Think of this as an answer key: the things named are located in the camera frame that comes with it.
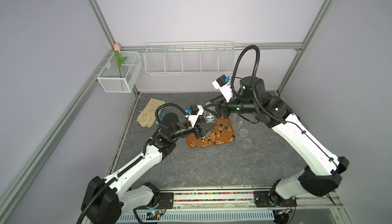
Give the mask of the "clear plastic jar lid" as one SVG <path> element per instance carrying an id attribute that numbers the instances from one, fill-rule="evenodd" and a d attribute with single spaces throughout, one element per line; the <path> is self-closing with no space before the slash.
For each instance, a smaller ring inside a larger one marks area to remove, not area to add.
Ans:
<path id="1" fill-rule="evenodd" d="M 246 129 L 240 129 L 239 134 L 241 137 L 246 138 L 249 133 Z"/>

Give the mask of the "clear jar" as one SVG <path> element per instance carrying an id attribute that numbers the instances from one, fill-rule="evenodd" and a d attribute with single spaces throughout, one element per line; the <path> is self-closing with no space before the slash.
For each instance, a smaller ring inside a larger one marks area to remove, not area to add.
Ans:
<path id="1" fill-rule="evenodd" d="M 245 139 L 245 140 L 243 140 L 243 142 L 242 142 L 242 148 L 244 148 L 244 149 L 247 149 L 247 148 L 251 148 L 252 147 L 252 141 L 251 140 L 249 140 L 249 139 Z"/>
<path id="2" fill-rule="evenodd" d="M 201 123 L 213 123 L 213 124 L 216 124 L 216 117 L 213 114 L 211 114 L 211 113 L 209 113 L 207 111 L 204 111 L 203 114 L 202 114 Z"/>

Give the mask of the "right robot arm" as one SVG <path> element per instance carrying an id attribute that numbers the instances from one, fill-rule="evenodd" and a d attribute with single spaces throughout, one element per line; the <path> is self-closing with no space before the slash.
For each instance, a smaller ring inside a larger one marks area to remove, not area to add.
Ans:
<path id="1" fill-rule="evenodd" d="M 252 74 L 242 78 L 242 87 L 235 90 L 239 64 L 249 50 L 255 51 Z M 299 173 L 278 179 L 269 192 L 257 201 L 258 204 L 280 207 L 291 198 L 304 193 L 318 197 L 328 195 L 339 187 L 349 160 L 330 152 L 305 128 L 283 100 L 267 94 L 264 81 L 256 76 L 259 62 L 259 47 L 246 47 L 235 63 L 233 76 L 223 75 L 213 82 L 221 94 L 205 105 L 205 111 L 217 118 L 228 118 L 233 113 L 240 117 L 244 114 L 253 115 L 256 123 L 264 123 L 281 136 L 306 162 L 305 168 Z"/>

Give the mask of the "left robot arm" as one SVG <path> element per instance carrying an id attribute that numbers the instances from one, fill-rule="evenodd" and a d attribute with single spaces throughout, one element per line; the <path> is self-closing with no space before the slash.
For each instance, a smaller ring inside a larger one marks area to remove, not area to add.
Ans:
<path id="1" fill-rule="evenodd" d="M 152 183 L 131 189 L 149 169 L 165 159 L 176 147 L 176 141 L 191 134 L 202 138 L 216 125 L 204 122 L 207 111 L 202 105 L 184 110 L 175 103 L 165 103 L 155 111 L 157 129 L 144 143 L 134 159 L 104 178 L 95 177 L 87 186 L 77 223 L 85 218 L 93 224 L 114 224 L 123 213 L 141 206 L 159 204 L 160 190 Z"/>

